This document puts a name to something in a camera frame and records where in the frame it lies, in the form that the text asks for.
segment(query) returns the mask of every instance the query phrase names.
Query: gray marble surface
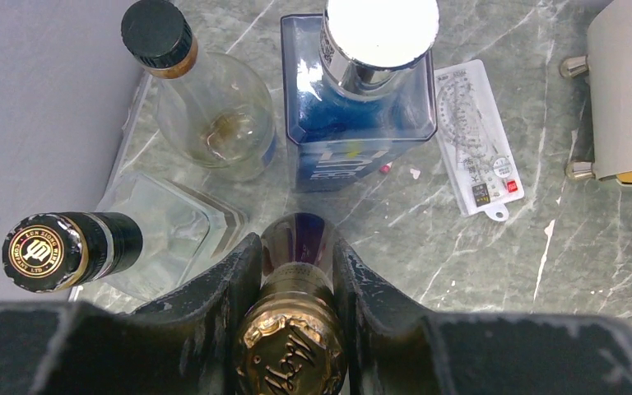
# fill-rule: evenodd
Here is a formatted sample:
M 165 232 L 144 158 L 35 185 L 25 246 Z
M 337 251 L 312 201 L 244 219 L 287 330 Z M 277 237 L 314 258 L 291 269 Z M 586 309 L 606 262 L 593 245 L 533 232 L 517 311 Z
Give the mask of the gray marble surface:
M 431 309 L 606 314 L 632 325 L 632 188 L 564 176 L 569 158 L 592 154 L 588 86 L 558 73 L 562 59 L 586 52 L 597 14 L 575 3 L 439 0 L 435 66 L 484 62 L 527 191 L 509 204 L 504 224 L 459 215 L 435 140 L 394 162 L 388 175 L 341 192 L 287 192 L 279 20 L 319 12 L 322 2 L 179 1 L 204 47 L 245 61 L 272 94 L 280 141 L 263 176 L 229 184 L 176 156 L 153 120 L 153 86 L 120 169 L 223 198 L 250 216 L 247 231 L 259 233 L 289 211 L 324 216 L 374 270 Z M 114 311 L 138 304 L 99 284 L 79 297 Z

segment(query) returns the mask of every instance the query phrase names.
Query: silver bottle cap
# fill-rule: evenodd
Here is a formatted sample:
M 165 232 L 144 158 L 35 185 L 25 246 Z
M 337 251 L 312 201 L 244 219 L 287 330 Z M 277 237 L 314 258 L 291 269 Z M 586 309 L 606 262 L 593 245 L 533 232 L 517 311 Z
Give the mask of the silver bottle cap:
M 326 76 L 341 93 L 360 100 L 396 90 L 434 43 L 437 10 L 435 0 L 329 0 L 320 38 Z M 332 26 L 336 19 L 337 26 Z M 407 23 L 418 27 L 401 29 Z M 400 50 L 389 56 L 394 46 Z

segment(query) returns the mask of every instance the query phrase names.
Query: circular gold logo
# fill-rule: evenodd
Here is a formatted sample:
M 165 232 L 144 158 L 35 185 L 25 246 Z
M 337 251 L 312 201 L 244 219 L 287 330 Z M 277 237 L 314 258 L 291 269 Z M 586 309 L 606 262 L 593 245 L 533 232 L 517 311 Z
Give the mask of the circular gold logo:
M 62 238 L 47 226 L 28 226 L 11 240 L 11 265 L 26 277 L 46 277 L 62 264 Z

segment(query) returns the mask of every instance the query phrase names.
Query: glass bottle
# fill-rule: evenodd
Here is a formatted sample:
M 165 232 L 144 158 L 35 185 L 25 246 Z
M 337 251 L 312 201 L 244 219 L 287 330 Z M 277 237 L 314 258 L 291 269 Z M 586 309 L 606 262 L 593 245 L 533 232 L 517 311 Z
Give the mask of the glass bottle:
M 166 140 L 222 178 L 261 174 L 276 149 L 272 98 L 246 64 L 198 47 L 183 14 L 166 0 L 134 3 L 123 42 L 158 83 L 156 120 Z
M 153 300 L 208 269 L 234 246 L 245 223 L 241 212 L 211 196 L 131 173 L 96 212 L 25 218 L 4 242 L 4 271 L 33 292 L 103 278 Z
M 337 394 L 347 362 L 332 284 L 334 227 L 308 213 L 268 226 L 263 286 L 235 346 L 244 393 Z
M 353 184 L 435 134 L 429 49 L 437 4 L 397 0 L 389 6 L 329 0 L 323 15 L 282 18 L 287 149 L 296 192 Z

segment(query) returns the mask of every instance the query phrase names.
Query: white cap top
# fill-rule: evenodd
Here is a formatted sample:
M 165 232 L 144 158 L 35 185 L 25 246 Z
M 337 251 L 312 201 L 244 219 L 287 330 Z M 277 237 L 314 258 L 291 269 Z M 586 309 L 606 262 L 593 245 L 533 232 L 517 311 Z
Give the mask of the white cap top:
M 420 57 L 439 31 L 436 0 L 328 0 L 328 28 L 349 58 L 398 67 Z

